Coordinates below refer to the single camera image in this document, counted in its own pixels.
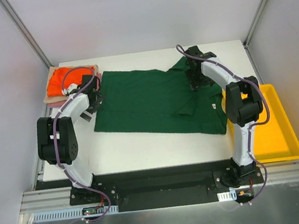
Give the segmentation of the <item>dark green t shirt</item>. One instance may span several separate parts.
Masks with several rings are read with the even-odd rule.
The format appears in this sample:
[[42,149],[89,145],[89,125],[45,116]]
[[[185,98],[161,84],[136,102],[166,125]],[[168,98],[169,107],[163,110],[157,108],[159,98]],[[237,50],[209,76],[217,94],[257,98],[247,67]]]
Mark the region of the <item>dark green t shirt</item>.
[[227,116],[217,84],[192,90],[186,58],[167,71],[105,71],[95,132],[225,135]]

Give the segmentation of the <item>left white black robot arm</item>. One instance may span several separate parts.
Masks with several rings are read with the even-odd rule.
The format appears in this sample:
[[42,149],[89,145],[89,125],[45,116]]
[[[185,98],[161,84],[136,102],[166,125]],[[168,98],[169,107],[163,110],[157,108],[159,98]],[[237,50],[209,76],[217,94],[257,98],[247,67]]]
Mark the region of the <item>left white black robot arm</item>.
[[56,114],[37,120],[38,156],[62,170],[75,188],[82,188],[81,197],[89,203],[100,198],[100,189],[92,185],[93,173],[79,156],[74,124],[82,117],[88,122],[103,102],[103,95],[92,90],[68,97]]

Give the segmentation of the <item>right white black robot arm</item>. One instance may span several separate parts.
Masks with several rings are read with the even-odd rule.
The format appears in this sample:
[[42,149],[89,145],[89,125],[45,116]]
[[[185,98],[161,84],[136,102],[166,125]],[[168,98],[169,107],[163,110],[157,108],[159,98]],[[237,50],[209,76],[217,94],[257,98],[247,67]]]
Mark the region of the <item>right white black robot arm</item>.
[[258,81],[254,76],[238,76],[214,56],[203,58],[187,54],[186,60],[190,68],[186,75],[192,88],[214,83],[225,91],[225,113],[234,129],[234,154],[229,170],[220,177],[220,183],[238,188],[257,168],[253,155],[254,129],[265,103]]

